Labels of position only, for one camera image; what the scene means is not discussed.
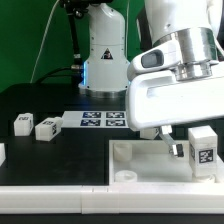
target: green wall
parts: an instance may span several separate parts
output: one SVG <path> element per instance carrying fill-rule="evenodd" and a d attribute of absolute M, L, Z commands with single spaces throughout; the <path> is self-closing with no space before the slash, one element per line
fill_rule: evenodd
<path fill-rule="evenodd" d="M 50 11 L 56 0 L 0 1 L 0 92 L 10 85 L 30 82 Z M 109 5 L 126 18 L 128 0 Z M 128 60 L 140 53 L 135 18 L 144 0 L 130 0 Z M 86 59 L 89 54 L 88 16 L 77 21 L 79 45 Z M 70 31 L 65 10 L 54 14 L 35 79 L 48 71 L 73 62 Z"/>

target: white platform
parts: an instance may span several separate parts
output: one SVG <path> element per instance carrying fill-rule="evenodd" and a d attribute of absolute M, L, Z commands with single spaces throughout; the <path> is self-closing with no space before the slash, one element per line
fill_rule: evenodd
<path fill-rule="evenodd" d="M 109 186 L 2 186 L 0 213 L 224 214 L 224 165 L 219 157 L 216 182 L 194 183 L 187 141 L 182 142 L 186 157 L 181 159 L 172 158 L 163 141 L 130 141 L 132 157 L 125 162 L 113 158 L 118 142 L 110 141 Z M 122 170 L 136 173 L 137 181 L 116 182 L 115 174 Z"/>

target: black cable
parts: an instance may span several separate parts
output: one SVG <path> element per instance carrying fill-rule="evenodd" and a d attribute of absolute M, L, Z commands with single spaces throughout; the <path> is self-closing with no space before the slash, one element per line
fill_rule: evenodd
<path fill-rule="evenodd" d="M 81 54 L 80 54 L 80 48 L 79 48 L 79 44 L 78 44 L 78 35 L 77 35 L 73 10 L 72 10 L 72 8 L 67 8 L 66 12 L 67 12 L 67 15 L 68 15 L 68 21 L 69 21 L 69 26 L 70 26 L 71 38 L 72 38 L 74 64 L 75 65 L 82 65 L 83 62 L 82 62 L 82 57 L 81 57 Z"/>
<path fill-rule="evenodd" d="M 37 80 L 36 84 L 41 84 L 45 79 L 53 78 L 53 77 L 74 77 L 74 74 L 73 75 L 51 75 L 51 76 L 46 76 L 46 77 L 43 77 L 43 78 Z"/>
<path fill-rule="evenodd" d="M 55 77 L 55 73 L 57 72 L 61 72 L 61 71 L 71 71 L 71 67 L 63 67 L 63 68 L 57 68 L 57 69 L 54 69 L 50 72 L 48 72 L 47 74 L 45 74 L 42 78 L 38 79 L 35 83 L 41 83 L 43 80 L 45 80 L 46 78 L 49 78 L 49 77 Z"/>

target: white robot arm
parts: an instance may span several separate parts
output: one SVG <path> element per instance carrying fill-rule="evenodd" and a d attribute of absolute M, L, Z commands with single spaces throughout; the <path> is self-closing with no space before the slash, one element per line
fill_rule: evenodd
<path fill-rule="evenodd" d="M 223 1 L 145 0 L 145 6 L 154 48 L 128 68 L 129 127 L 137 131 L 223 116 L 224 66 L 214 41 Z"/>

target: cube with marker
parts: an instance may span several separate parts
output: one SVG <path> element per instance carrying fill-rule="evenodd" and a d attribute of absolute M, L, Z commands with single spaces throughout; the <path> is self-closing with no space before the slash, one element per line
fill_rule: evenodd
<path fill-rule="evenodd" d="M 15 136 L 29 136 L 33 129 L 33 114 L 19 114 L 14 122 Z"/>
<path fill-rule="evenodd" d="M 50 141 L 61 132 L 61 117 L 47 118 L 35 127 L 36 140 Z"/>
<path fill-rule="evenodd" d="M 188 129 L 189 163 L 195 177 L 216 174 L 217 135 L 210 126 Z"/>

